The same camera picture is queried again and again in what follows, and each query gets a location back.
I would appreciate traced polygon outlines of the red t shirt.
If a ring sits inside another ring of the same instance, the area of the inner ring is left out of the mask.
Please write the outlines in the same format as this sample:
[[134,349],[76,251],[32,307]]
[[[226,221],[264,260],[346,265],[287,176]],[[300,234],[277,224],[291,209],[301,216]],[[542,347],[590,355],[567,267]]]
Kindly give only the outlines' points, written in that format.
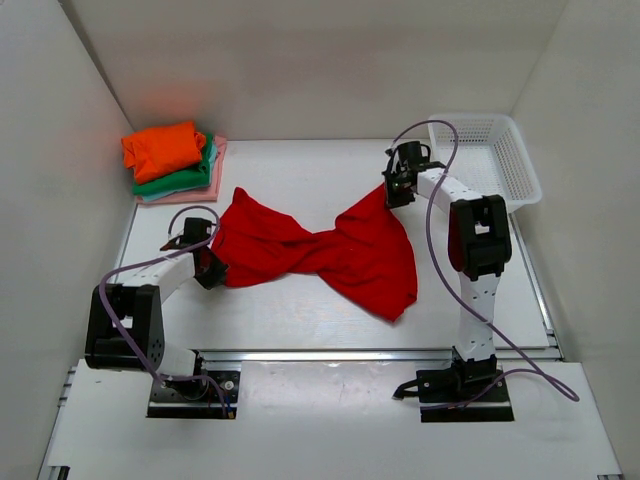
[[227,264],[231,288],[315,274],[370,314],[395,322],[418,299],[418,274],[406,230],[385,200],[378,186],[338,215],[333,229],[311,232],[236,188],[211,249]]

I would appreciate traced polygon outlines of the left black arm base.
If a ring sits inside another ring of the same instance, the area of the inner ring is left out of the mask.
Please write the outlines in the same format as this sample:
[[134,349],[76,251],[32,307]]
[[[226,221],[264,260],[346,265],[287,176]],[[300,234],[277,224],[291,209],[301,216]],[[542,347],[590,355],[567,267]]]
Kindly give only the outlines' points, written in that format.
[[203,373],[212,378],[222,395],[206,381],[154,381],[146,416],[152,419],[235,420],[241,386],[240,362],[204,362]]

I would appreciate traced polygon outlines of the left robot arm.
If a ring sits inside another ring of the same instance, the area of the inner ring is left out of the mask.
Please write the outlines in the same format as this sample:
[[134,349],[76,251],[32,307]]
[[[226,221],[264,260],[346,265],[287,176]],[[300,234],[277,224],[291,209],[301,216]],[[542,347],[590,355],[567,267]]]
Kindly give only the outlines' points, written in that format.
[[199,354],[165,338],[162,307],[184,283],[206,290],[222,285],[228,266],[208,247],[134,264],[123,283],[101,282],[92,294],[85,361],[93,369],[141,370],[173,381],[188,398],[208,389]]

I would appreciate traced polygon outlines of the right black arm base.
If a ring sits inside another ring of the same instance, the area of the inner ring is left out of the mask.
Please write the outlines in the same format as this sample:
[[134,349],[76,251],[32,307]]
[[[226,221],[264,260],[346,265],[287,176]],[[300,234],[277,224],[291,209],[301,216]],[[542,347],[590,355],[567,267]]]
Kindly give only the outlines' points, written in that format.
[[448,367],[422,369],[399,385],[392,398],[415,398],[423,423],[504,423],[515,420],[497,357],[463,360],[454,353]]

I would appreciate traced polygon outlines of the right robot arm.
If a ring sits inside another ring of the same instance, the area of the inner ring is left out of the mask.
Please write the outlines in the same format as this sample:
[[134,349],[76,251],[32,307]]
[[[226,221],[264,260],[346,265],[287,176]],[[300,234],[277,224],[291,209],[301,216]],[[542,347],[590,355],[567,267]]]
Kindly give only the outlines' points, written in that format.
[[495,355],[495,297],[512,256],[507,210],[499,195],[482,195],[448,176],[440,165],[417,173],[384,172],[386,205],[405,206],[419,195],[448,215],[447,251],[459,275],[460,321],[455,356],[463,362]]

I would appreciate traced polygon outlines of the folded pink t shirt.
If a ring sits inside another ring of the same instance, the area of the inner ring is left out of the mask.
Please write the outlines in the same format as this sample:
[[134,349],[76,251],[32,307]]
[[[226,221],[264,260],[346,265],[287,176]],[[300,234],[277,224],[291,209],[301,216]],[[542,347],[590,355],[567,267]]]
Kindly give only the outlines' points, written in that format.
[[215,135],[216,157],[212,162],[211,182],[207,187],[172,192],[170,195],[136,196],[135,202],[142,205],[185,204],[195,202],[215,202],[218,199],[222,181],[223,164],[227,150],[227,139]]

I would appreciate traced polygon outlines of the white plastic basket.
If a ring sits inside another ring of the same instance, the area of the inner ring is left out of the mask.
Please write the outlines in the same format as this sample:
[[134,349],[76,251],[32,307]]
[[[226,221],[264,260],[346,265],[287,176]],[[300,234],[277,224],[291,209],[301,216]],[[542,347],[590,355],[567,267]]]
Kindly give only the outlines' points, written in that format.
[[501,195],[510,213],[542,199],[539,180],[511,117],[449,113],[430,120],[432,158],[443,164],[452,161],[450,176],[478,193]]

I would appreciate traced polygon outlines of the folded orange t shirt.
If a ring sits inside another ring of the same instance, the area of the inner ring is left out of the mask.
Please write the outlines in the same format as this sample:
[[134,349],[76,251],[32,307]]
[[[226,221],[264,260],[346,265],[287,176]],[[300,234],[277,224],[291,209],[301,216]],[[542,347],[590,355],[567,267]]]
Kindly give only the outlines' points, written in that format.
[[143,185],[198,164],[206,136],[193,121],[151,127],[121,139],[123,163]]

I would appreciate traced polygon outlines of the aluminium table rail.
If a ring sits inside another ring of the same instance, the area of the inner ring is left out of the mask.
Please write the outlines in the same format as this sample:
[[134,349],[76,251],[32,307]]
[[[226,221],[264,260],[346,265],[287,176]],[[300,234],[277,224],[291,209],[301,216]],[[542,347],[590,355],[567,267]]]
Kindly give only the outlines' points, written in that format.
[[451,349],[201,350],[208,362],[444,362]]

